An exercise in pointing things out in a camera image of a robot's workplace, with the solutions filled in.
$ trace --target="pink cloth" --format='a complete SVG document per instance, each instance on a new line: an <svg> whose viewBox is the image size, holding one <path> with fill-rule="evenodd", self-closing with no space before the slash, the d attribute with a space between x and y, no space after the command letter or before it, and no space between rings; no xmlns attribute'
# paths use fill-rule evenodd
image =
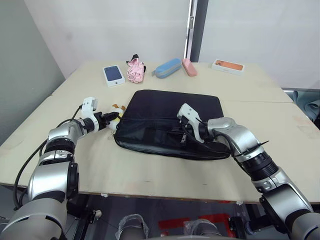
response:
<svg viewBox="0 0 320 240"><path fill-rule="evenodd" d="M127 71L127 76L130 82L135 84L140 83L144 79L144 64L139 60L139 58L134 58L127 63L129 69Z"/></svg>

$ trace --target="pink bag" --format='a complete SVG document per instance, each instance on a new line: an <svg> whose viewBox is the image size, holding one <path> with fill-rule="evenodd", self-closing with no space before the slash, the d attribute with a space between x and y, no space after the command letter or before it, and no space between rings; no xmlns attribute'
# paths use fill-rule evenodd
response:
<svg viewBox="0 0 320 240"><path fill-rule="evenodd" d="M138 54L133 55L131 61L127 61L126 63L129 65L126 73L128 80L135 84L142 82L144 80L146 66L140 61Z"/></svg>

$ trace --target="orange phone on box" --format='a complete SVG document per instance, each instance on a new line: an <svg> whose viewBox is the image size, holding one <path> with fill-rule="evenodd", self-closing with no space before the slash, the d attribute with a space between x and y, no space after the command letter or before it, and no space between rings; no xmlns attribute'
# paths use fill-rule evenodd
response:
<svg viewBox="0 0 320 240"><path fill-rule="evenodd" d="M230 61L222 61L222 60L215 60L211 66L212 69L235 74L235 75L242 75L245 71L245 65L230 62Z"/></svg>

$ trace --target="pink case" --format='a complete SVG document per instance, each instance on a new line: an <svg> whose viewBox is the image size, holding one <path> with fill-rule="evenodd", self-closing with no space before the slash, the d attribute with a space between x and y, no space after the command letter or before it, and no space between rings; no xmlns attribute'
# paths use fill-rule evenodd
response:
<svg viewBox="0 0 320 240"><path fill-rule="evenodd" d="M190 77L194 77L197 76L197 70L195 69L195 67L192 65L192 62L190 62L189 59L184 58L182 60L182 65L184 66L184 69L186 71L186 73L190 76Z"/></svg>

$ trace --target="blue pencil case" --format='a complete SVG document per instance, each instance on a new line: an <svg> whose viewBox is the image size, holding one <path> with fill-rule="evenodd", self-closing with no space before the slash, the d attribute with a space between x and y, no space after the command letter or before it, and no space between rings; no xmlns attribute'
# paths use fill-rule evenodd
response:
<svg viewBox="0 0 320 240"><path fill-rule="evenodd" d="M158 66L153 72L152 76L156 75L158 78L163 79L170 74L173 74L175 71L179 70L181 68L181 59L180 58L174 58L170 61L167 61L166 63Z"/></svg>

